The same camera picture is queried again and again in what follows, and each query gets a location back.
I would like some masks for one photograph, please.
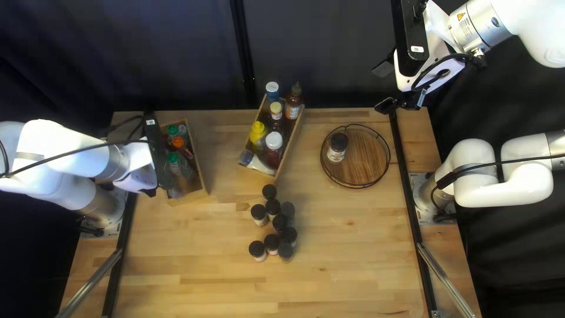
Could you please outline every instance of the black backdrop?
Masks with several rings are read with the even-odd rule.
[[[463,2],[437,1],[446,12]],[[255,100],[270,80],[283,89],[300,80],[308,107],[370,106],[394,91],[392,77],[370,73],[394,45],[388,0],[242,3]],[[0,120],[48,118],[97,135],[114,110],[254,108],[246,102],[230,4],[0,3]],[[517,38],[489,52],[488,62],[484,72],[465,70],[431,108],[444,158],[464,138],[498,149],[514,136],[564,126],[563,70],[539,66]],[[459,210],[485,317],[563,311],[565,180],[555,179],[554,195],[538,204]],[[10,291],[2,298],[6,315],[51,317],[76,244],[73,217],[24,196],[0,193],[0,200],[14,225],[2,235],[13,273],[2,284]]]

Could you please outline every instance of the white bottle cap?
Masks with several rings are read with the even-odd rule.
[[[265,89],[267,90],[267,92],[276,92],[279,90],[279,85],[275,81],[270,81],[265,86]]]
[[[283,137],[280,133],[274,131],[267,135],[265,143],[269,149],[277,150],[283,146]]]

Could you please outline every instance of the black jar lid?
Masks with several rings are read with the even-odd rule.
[[[287,227],[286,229],[284,229],[284,231],[282,231],[281,241],[292,243],[296,240],[297,237],[298,232],[296,232],[296,229],[293,227]]]
[[[290,243],[287,242],[282,242],[279,245],[279,256],[282,259],[289,259],[292,257],[292,253],[293,253],[293,249],[292,249],[292,245],[290,245]]]
[[[249,254],[253,257],[261,257],[265,254],[265,245],[259,240],[254,240],[249,244]]]
[[[265,208],[267,209],[267,213],[274,216],[281,212],[281,204],[277,199],[269,199],[267,203],[265,203]]]
[[[263,187],[263,196],[265,199],[274,199],[277,196],[277,188],[274,185],[268,184]]]
[[[283,202],[281,204],[281,212],[282,215],[284,215],[287,218],[293,218],[294,217],[294,204],[290,203],[290,202]]]
[[[276,250],[279,247],[279,242],[279,236],[276,234],[268,234],[264,240],[265,247],[271,251]]]
[[[255,204],[251,207],[251,216],[256,220],[264,219],[265,213],[267,213],[267,210],[263,204]]]
[[[282,214],[277,214],[277,216],[273,219],[273,227],[277,231],[284,230],[287,225],[288,219]]]
[[[349,139],[345,134],[340,132],[333,134],[331,146],[334,151],[341,152],[347,148],[347,144],[349,143]]]

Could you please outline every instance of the yellow bottle cap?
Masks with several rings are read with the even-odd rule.
[[[276,114],[276,113],[280,113],[283,110],[283,106],[281,105],[281,103],[279,102],[273,102],[271,104],[271,112]]]
[[[265,130],[265,125],[263,125],[263,123],[260,121],[256,121],[253,123],[252,129],[254,132],[262,132],[263,130]]]

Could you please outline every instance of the wooden table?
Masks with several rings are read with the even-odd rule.
[[[135,114],[115,113],[112,122]],[[160,122],[187,118],[210,196],[178,207],[166,202],[163,191],[139,196],[115,317],[427,317],[389,117],[366,108],[306,110],[277,185],[277,198],[297,210],[296,255],[283,264],[277,257],[257,263],[247,251],[252,240],[272,232],[270,224],[257,227],[249,213],[253,204],[264,203],[264,179],[236,164],[254,115],[157,112]],[[398,115],[409,171],[435,170],[440,161],[427,112]],[[390,167],[370,188],[340,187],[320,166],[321,142],[345,123],[372,127],[390,146]],[[120,134],[127,136],[135,125],[124,125]],[[424,235],[479,313],[457,227],[428,226]],[[79,242],[62,305],[115,243]],[[100,316],[105,286],[107,281],[77,317]]]

